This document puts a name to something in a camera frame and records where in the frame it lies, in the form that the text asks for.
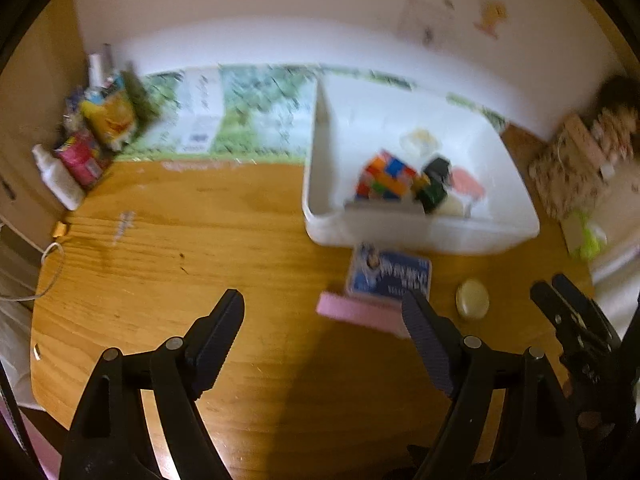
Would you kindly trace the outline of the green black small box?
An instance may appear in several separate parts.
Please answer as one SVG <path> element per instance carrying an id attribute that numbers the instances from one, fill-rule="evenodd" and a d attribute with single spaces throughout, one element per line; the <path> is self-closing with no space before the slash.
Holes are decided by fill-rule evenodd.
<path id="1" fill-rule="evenodd" d="M 434 212 L 448 197 L 450 161 L 437 156 L 428 162 L 413 180 L 412 195 L 426 214 Z"/>

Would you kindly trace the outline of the pink cylindrical case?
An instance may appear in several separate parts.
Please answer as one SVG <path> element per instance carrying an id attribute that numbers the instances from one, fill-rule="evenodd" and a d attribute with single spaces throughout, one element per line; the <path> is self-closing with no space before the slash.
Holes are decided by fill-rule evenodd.
<path id="1" fill-rule="evenodd" d="M 316 312 L 324 318 L 378 332 L 409 338 L 400 309 L 385 304 L 369 304 L 358 299 L 322 292 Z"/>

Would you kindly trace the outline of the blue floss pick box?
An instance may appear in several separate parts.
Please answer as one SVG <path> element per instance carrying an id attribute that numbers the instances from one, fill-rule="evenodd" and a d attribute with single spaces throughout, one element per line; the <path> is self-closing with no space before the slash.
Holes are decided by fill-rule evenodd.
<path id="1" fill-rule="evenodd" d="M 412 290 L 428 298 L 431 278 L 432 264 L 428 259 L 360 244 L 352 252 L 345 292 L 386 304 L 400 304 L 405 293 Z"/>

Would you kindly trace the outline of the colourful rubiks cube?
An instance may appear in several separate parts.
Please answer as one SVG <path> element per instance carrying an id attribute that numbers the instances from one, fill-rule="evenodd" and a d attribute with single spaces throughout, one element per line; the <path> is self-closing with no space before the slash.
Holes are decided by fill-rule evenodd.
<path id="1" fill-rule="evenodd" d="M 392 153 L 381 150 L 361 170 L 355 198 L 402 200 L 411 190 L 418 172 Z"/>

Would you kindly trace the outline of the white compact camera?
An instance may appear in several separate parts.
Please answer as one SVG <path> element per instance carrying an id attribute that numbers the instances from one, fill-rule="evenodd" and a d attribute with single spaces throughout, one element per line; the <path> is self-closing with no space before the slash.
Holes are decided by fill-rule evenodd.
<path id="1" fill-rule="evenodd" d="M 373 212 L 389 212 L 390 214 L 418 214 L 424 216 L 423 206 L 411 200 L 346 200 L 345 210 L 362 210 Z"/>

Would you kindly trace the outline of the green tissue pack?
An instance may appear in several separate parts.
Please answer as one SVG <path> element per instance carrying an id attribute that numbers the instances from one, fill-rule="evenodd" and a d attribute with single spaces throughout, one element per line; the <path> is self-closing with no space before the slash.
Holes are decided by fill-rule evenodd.
<path id="1" fill-rule="evenodd" d="M 605 232 L 582 211 L 573 211 L 560 225 L 567 252 L 573 258 L 592 261 L 608 244 Z"/>

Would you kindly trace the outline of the patterned canvas bag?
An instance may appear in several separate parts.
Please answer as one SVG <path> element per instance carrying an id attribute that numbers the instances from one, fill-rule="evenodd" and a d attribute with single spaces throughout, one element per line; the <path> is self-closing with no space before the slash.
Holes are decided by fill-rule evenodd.
<path id="1" fill-rule="evenodd" d="M 566 130 L 530 163 L 528 174 L 553 220 L 575 211 L 590 214 L 611 191 Z"/>

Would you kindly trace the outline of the brown haired doll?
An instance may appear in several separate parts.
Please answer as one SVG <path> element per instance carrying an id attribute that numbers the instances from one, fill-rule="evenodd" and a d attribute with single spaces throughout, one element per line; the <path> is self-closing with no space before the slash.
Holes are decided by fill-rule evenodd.
<path id="1" fill-rule="evenodd" d="M 633 158 L 639 147 L 639 81 L 611 77 L 602 84 L 598 107 L 590 132 L 606 160 L 615 166 Z"/>

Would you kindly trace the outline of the white plastic storage bin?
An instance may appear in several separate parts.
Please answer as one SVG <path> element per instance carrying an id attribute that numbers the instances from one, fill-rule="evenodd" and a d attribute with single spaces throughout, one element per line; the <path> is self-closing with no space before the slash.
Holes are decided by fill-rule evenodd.
<path id="1" fill-rule="evenodd" d="M 302 198 L 315 243 L 485 255 L 538 235 L 525 184 L 481 114 L 432 92 L 326 74 L 316 118 Z"/>

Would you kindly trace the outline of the white spray bottle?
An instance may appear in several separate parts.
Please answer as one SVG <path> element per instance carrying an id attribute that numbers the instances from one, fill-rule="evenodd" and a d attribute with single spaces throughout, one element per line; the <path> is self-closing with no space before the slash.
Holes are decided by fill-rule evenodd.
<path id="1" fill-rule="evenodd" d="M 67 210 L 77 210 L 86 194 L 63 163 L 41 144 L 32 147 L 32 154 L 46 187 Z"/>

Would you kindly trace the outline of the red printed can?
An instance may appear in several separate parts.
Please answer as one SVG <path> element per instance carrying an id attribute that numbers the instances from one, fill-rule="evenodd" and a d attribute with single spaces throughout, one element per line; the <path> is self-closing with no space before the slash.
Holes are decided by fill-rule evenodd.
<path id="1" fill-rule="evenodd" d="M 88 129 L 71 133 L 54 154 L 84 190 L 93 188 L 108 166 L 101 145 Z"/>

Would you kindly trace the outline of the orange juice carton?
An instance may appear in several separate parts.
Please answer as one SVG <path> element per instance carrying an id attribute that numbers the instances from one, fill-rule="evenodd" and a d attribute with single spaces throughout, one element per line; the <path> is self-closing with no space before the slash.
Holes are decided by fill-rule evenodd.
<path id="1" fill-rule="evenodd" d="M 120 152 L 138 130 L 137 114 L 120 73 L 105 87 L 88 88 L 80 111 L 93 133 L 113 152 Z"/>

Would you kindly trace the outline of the green fruit printed box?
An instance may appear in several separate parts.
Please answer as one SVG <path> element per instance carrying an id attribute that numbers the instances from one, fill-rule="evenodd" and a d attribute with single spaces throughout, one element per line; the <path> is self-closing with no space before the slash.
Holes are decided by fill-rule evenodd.
<path id="1" fill-rule="evenodd" d="M 455 136 L 503 133 L 490 108 L 406 77 L 326 64 L 217 65 L 127 78 L 140 132 L 130 162 L 208 159 L 302 164 L 316 142 L 386 148 L 409 162 Z"/>

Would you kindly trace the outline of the yellow duck wall hook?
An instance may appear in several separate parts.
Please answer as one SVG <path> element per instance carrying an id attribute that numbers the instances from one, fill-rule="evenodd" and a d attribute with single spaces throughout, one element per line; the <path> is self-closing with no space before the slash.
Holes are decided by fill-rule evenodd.
<path id="1" fill-rule="evenodd" d="M 498 26 L 508 19 L 506 5 L 500 0 L 486 0 L 480 6 L 480 18 L 474 23 L 477 30 L 498 39 Z"/>

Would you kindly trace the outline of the pink square wall sticker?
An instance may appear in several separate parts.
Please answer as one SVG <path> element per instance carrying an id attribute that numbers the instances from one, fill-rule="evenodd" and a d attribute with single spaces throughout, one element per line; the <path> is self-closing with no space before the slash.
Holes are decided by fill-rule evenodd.
<path id="1" fill-rule="evenodd" d="M 406 0 L 396 37 L 425 49 L 440 50 L 454 31 L 454 17 L 439 6 L 423 0 Z"/>

